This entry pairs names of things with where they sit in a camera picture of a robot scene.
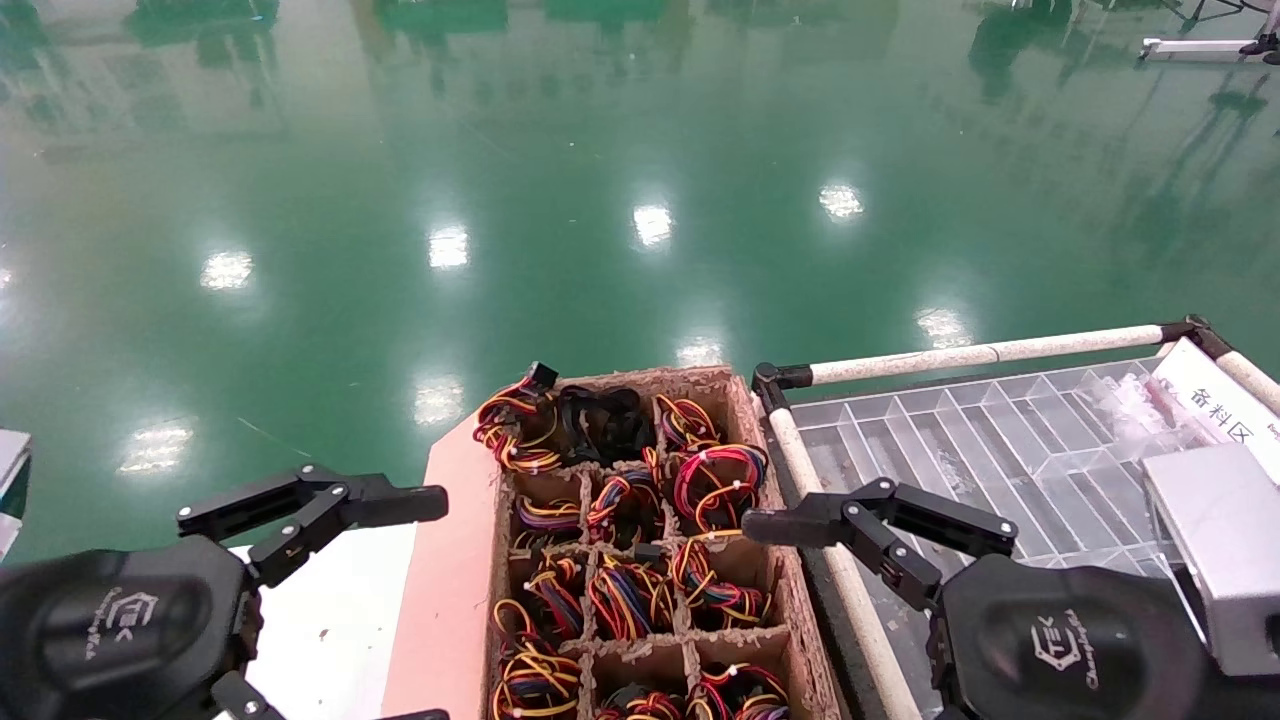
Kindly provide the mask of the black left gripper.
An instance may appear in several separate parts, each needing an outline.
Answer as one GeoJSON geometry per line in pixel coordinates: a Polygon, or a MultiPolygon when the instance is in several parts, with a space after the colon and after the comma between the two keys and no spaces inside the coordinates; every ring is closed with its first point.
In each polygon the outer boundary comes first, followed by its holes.
{"type": "Polygon", "coordinates": [[[348,529],[448,512],[442,486],[308,464],[182,509],[187,538],[165,548],[4,565],[3,716],[285,719],[243,675],[262,625],[256,584],[278,587],[348,529]],[[250,569],[218,544],[274,521],[250,569]]]}

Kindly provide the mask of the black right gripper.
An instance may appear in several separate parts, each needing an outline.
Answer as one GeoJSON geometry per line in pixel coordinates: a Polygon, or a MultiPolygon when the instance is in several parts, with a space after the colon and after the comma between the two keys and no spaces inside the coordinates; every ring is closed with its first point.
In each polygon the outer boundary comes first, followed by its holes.
{"type": "Polygon", "coordinates": [[[742,533],[844,547],[908,606],[934,611],[945,719],[1189,719],[1219,682],[1170,580],[1015,562],[1014,521],[915,486],[879,478],[792,509],[750,509],[742,533]],[[900,532],[979,560],[945,582],[900,532]]]}

